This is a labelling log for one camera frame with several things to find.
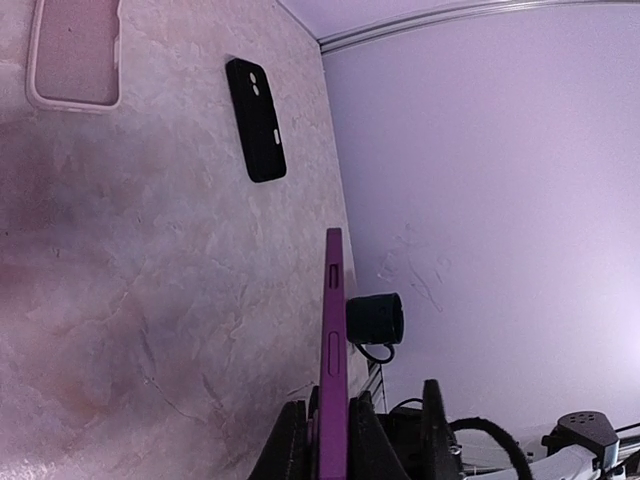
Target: cable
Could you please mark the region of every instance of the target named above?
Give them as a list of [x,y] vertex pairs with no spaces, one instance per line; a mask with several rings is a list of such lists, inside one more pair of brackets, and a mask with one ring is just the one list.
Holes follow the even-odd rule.
[[451,422],[449,425],[454,432],[460,430],[480,430],[487,433],[504,449],[505,452],[507,452],[511,465],[513,465],[513,468],[516,470],[518,475],[518,480],[533,480],[533,473],[531,472],[531,467],[527,462],[527,458],[524,453],[522,453],[522,450],[520,450],[518,443],[506,430],[503,430],[495,423],[480,417],[463,418],[461,420]]
[[617,428],[616,433],[626,432],[627,430],[633,430],[634,428],[639,428],[639,427],[640,427],[640,423],[625,425],[624,427]]
[[391,362],[391,360],[393,360],[393,358],[396,356],[396,351],[393,348],[393,345],[390,344],[385,344],[385,347],[389,349],[389,356],[387,358],[383,358],[382,360],[371,355],[364,349],[362,345],[356,343],[355,346],[358,351],[366,357],[367,360],[373,363],[378,363],[380,365],[386,365],[387,363]]
[[600,475],[597,480],[606,480],[611,477],[613,474],[618,474],[618,472],[622,473],[621,469],[625,468],[627,465],[634,464],[635,462],[640,460],[640,450],[635,452],[633,455],[629,455],[622,462],[620,462],[615,467],[611,467],[609,470]]
[[398,408],[400,407],[404,407],[406,404],[408,403],[420,403],[422,404],[422,399],[421,398],[407,398],[406,400],[401,401],[398,405],[396,405],[395,407],[393,407],[391,409],[391,413],[393,413],[394,411],[396,411]]

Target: black cylinder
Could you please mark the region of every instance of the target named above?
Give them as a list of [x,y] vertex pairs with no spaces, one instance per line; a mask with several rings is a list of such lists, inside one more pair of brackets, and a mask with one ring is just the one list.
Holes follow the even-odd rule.
[[392,345],[402,341],[404,314],[397,293],[347,301],[347,338],[357,345]]

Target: black phone case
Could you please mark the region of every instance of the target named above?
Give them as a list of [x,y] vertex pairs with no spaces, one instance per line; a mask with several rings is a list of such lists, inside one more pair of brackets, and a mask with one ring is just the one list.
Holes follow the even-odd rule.
[[287,165],[267,74],[239,58],[226,70],[249,177],[256,183],[284,177]]

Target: white wall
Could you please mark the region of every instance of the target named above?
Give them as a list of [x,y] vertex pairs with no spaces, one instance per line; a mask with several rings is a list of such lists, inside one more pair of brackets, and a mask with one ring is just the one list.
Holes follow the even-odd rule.
[[451,0],[278,0],[315,38],[387,20]]
[[640,7],[465,20],[325,57],[362,294],[400,292],[389,405],[640,420]]

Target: marble surface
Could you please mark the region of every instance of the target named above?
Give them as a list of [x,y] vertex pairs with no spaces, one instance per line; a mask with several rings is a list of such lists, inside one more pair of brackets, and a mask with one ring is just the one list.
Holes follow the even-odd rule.
[[[318,47],[275,1],[125,0],[121,107],[35,111],[33,6],[0,4],[0,479],[244,479],[317,382],[346,229]],[[247,176],[232,55],[270,77],[280,181]]]

